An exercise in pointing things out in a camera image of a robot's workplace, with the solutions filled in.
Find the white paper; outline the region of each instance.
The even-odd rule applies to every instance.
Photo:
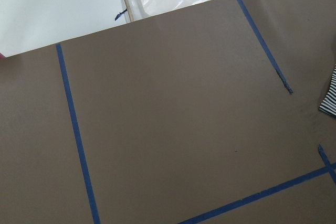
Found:
[[[125,24],[122,0],[0,0],[0,52],[8,57]]]

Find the brown surface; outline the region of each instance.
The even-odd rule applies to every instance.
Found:
[[[102,222],[176,223],[323,165],[236,0],[62,47]]]
[[[92,223],[55,46],[0,62],[0,223]]]
[[[336,64],[336,0],[243,0],[319,141],[336,162],[336,120],[317,110]]]
[[[291,187],[202,224],[334,224],[336,190],[329,174]]]

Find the striped object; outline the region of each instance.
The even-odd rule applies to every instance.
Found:
[[[319,110],[336,117],[336,67],[332,73],[330,88]]]

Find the black and white striped cloth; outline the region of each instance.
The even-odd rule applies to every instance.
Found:
[[[336,117],[336,67],[332,73],[328,94],[322,101],[319,110]]]

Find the torn blue tape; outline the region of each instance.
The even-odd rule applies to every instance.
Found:
[[[125,9],[124,11],[120,12],[115,18],[114,21],[116,21],[118,18],[120,18],[125,12],[127,12],[127,9]]]
[[[324,152],[322,146],[319,144],[319,153],[320,153],[320,156],[322,157],[322,160],[325,164],[325,166],[328,168],[328,172],[332,178],[332,180],[334,181],[335,185],[336,185],[336,173],[335,173],[335,170],[333,169],[333,167],[331,166],[330,162],[329,162],[329,159],[326,155],[326,153]]]
[[[332,169],[336,169],[336,163],[330,165],[330,167]],[[253,195],[248,196],[248,197],[246,197],[244,199],[237,200],[237,201],[232,202],[230,204],[227,204],[225,206],[222,206],[222,207],[219,207],[219,208],[214,209],[212,211],[209,211],[209,212],[206,212],[204,214],[198,215],[198,216],[196,216],[194,218],[191,218],[189,220],[182,221],[179,224],[196,224],[196,223],[200,223],[200,222],[202,222],[204,220],[207,220],[207,219],[216,217],[218,215],[224,214],[224,213],[229,212],[231,210],[234,210],[236,208],[242,207],[242,206],[247,205],[249,203],[252,203],[254,201],[257,201],[257,200],[260,200],[260,199],[265,198],[267,196],[270,196],[272,194],[278,193],[278,192],[280,192],[282,190],[285,190],[287,188],[290,188],[292,186],[301,184],[301,183],[303,183],[305,181],[308,181],[310,179],[313,179],[313,178],[316,178],[316,177],[321,176],[323,174],[326,174],[328,171],[329,171],[329,169],[327,167],[324,167],[324,168],[321,168],[321,169],[318,169],[318,170],[314,170],[313,172],[307,173],[305,175],[302,175],[302,176],[297,177],[295,179],[292,179],[290,181],[284,182],[284,183],[282,183],[280,185],[277,185],[275,187],[266,189],[266,190],[261,191],[261,192],[259,192],[257,194],[253,194]]]
[[[80,136],[79,126],[78,126],[78,121],[77,121],[77,116],[76,116],[76,111],[75,111],[75,105],[74,105],[74,101],[72,99],[70,83],[69,83],[69,79],[68,79],[68,74],[67,74],[67,69],[66,69],[66,65],[65,65],[65,61],[64,61],[64,56],[63,56],[61,44],[56,44],[56,49],[57,49],[59,66],[61,68],[61,74],[62,74],[64,89],[65,89],[65,94],[66,94],[67,101],[68,101],[68,107],[69,107],[69,112],[70,112],[70,117],[71,117],[71,122],[72,122],[73,133],[75,135],[75,140],[76,140],[80,165],[81,165],[82,172],[83,172],[86,192],[87,192],[88,198],[89,198],[89,204],[90,204],[90,208],[91,208],[93,222],[94,222],[94,224],[100,224],[100,218],[99,218],[99,214],[98,214],[97,204],[96,204],[95,195],[94,195],[93,189],[92,189],[92,184],[91,184],[88,165],[87,165],[86,158],[85,158],[82,139],[81,139],[81,136]]]
[[[237,0],[237,2],[238,2],[238,4],[239,4],[241,10],[243,11],[243,13],[244,13],[244,15],[245,15],[247,21],[249,22],[249,24],[250,24],[250,26],[251,26],[253,32],[254,32],[255,35],[257,36],[257,38],[258,38],[258,40],[259,40],[259,43],[260,43],[261,46],[263,47],[263,49],[264,49],[264,51],[265,51],[265,53],[266,53],[266,55],[267,55],[269,61],[271,62],[273,68],[274,68],[275,71],[277,72],[277,74],[278,74],[278,76],[280,77],[280,79],[281,79],[282,83],[284,84],[285,88],[288,90],[288,92],[289,92],[290,94],[292,94],[292,93],[293,93],[292,88],[289,86],[289,84],[288,84],[288,82],[287,82],[287,80],[286,80],[284,74],[282,73],[280,67],[278,66],[278,64],[277,64],[275,58],[273,57],[271,51],[269,50],[269,48],[268,48],[268,46],[267,46],[267,44],[266,44],[264,38],[262,37],[262,35],[261,35],[261,33],[260,33],[260,31],[259,31],[259,29],[258,29],[256,23],[255,23],[254,20],[252,19],[251,14],[248,12],[248,9],[247,9],[247,7],[245,6],[243,0]]]

